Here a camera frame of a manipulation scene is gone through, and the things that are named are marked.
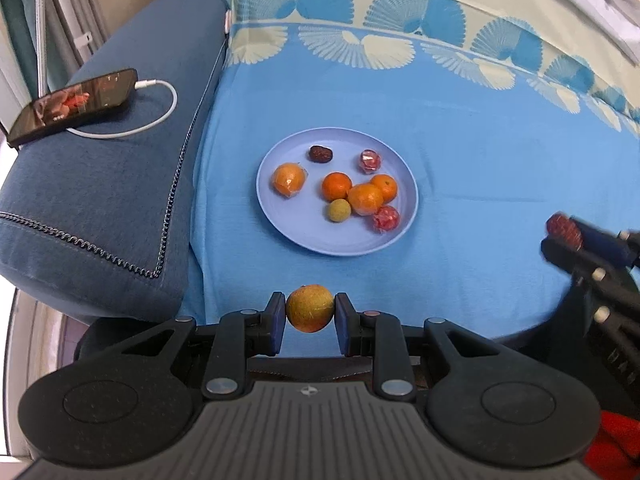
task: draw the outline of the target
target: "plate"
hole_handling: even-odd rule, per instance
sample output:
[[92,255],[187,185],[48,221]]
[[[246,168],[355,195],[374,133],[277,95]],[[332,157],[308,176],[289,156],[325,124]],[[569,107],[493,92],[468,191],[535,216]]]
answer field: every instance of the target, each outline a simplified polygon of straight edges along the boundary
[[[334,158],[325,164],[309,160],[309,148],[315,144],[331,148]],[[326,217],[322,180],[340,171],[349,175],[354,186],[368,182],[373,174],[365,174],[358,166],[363,150],[378,152],[382,157],[378,173],[398,183],[398,196],[389,204],[398,210],[401,221],[393,231],[377,232],[369,216],[353,214],[342,223]],[[305,185],[292,198],[283,197],[271,186],[271,175],[284,162],[297,162],[308,171]],[[407,232],[418,210],[418,187],[402,157],[384,142],[345,128],[314,128],[281,140],[264,156],[256,189],[262,211],[278,231],[306,249],[331,256],[361,256],[388,247]]]

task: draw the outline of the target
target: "red cloth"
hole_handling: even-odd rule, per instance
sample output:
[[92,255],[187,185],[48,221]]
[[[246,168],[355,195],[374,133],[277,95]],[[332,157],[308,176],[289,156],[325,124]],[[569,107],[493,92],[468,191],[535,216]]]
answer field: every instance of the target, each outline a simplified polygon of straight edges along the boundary
[[640,475],[640,422],[602,412],[600,431],[584,463],[604,480],[634,480]]

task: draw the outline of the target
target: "sofa armrest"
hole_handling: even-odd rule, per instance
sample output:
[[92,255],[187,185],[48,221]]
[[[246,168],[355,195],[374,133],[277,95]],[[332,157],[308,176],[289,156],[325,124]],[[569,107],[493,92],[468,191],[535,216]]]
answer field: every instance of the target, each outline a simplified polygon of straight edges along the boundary
[[[140,79],[172,83],[177,108],[122,139],[63,132],[25,145],[0,190],[0,274],[77,319],[160,321],[178,310],[194,160],[222,71],[225,10],[222,0],[156,0],[73,77],[133,67]],[[129,130],[171,101],[161,86],[144,89],[122,117],[83,130]]]

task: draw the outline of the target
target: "mandarin orange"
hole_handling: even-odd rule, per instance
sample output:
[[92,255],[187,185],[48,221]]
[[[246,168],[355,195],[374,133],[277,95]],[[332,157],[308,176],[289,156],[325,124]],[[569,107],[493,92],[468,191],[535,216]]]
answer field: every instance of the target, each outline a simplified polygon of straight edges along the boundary
[[398,194],[398,184],[392,176],[377,174],[370,180],[370,183],[380,188],[385,203],[391,202]]
[[347,193],[352,185],[348,175],[338,171],[329,173],[322,181],[322,196],[329,202],[339,198],[347,198]]
[[353,186],[349,190],[347,200],[351,208],[361,216],[373,215],[385,201],[380,188],[371,183]]
[[271,177],[275,190],[290,198],[296,195],[305,185],[306,171],[295,162],[285,162],[276,168]]

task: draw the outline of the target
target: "phone screen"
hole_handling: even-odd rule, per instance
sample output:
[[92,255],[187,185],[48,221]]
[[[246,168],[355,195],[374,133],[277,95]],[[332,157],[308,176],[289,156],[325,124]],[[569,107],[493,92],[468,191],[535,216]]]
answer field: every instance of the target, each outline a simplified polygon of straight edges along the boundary
[[137,79],[133,69],[89,79],[56,90],[28,104],[20,113],[9,134],[9,145],[21,139],[33,140],[75,124],[90,121],[98,112],[122,105]]

